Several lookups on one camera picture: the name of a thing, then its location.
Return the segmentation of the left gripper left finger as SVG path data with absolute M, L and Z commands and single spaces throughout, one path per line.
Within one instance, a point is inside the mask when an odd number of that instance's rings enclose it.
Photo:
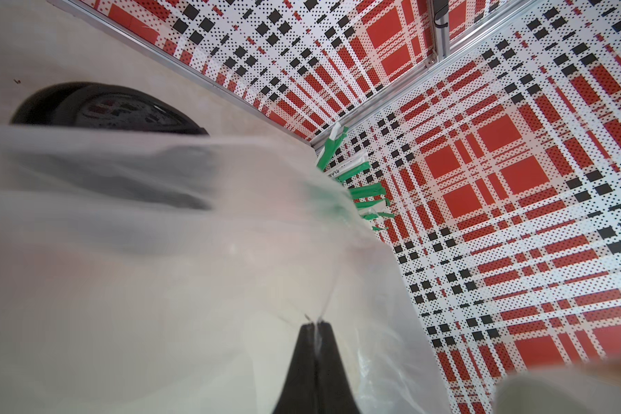
M 274 413 L 317 412 L 315 325 L 302 325 Z

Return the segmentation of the clear plastic carrier bag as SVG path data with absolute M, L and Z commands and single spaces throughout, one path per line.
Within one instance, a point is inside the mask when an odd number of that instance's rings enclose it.
M 446 413 L 398 261 L 309 148 L 0 126 L 0 413 L 269 413 L 329 323 L 364 413 Z

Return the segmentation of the red milk tea cup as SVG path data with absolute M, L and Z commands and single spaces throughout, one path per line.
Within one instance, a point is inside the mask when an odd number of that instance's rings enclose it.
M 185 136 L 208 134 L 180 110 L 147 93 L 93 82 L 69 82 L 43 88 L 18 107 L 10 122 Z
M 621 357 L 508 377 L 494 413 L 621 413 Z

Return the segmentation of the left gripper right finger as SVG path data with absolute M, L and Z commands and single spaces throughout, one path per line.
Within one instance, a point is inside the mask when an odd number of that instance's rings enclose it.
M 360 413 L 343 367 L 331 325 L 319 322 L 315 334 L 315 377 L 319 413 Z

